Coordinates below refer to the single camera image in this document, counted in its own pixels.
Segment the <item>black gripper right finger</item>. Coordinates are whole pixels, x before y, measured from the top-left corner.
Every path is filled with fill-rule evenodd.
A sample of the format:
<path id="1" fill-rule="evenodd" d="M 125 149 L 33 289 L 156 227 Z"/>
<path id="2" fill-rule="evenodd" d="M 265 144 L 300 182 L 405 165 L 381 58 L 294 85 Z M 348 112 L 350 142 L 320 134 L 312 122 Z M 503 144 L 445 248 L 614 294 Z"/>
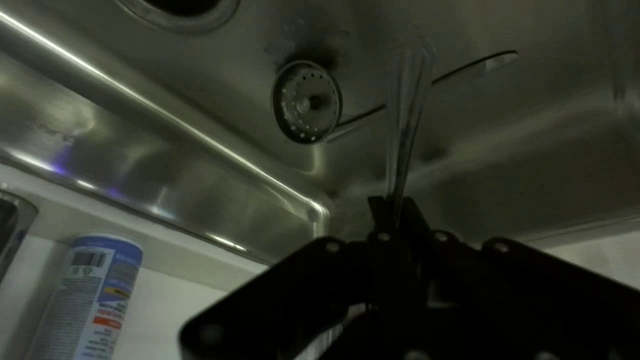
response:
<path id="1" fill-rule="evenodd" d="M 400 234 L 440 300 L 495 360 L 640 360 L 640 293 L 517 242 L 480 248 L 432 228 L 403 203 Z"/>

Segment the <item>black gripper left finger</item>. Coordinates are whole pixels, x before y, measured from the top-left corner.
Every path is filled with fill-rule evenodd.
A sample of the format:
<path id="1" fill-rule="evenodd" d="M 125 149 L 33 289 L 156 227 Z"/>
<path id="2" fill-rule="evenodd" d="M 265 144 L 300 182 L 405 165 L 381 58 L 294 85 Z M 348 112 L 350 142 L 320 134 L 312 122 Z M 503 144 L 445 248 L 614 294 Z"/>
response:
<path id="1" fill-rule="evenodd" d="M 392 236 L 392 212 L 385 196 L 369 209 L 367 240 L 320 236 L 186 320 L 181 360 L 294 360 L 371 293 L 367 252 Z"/>

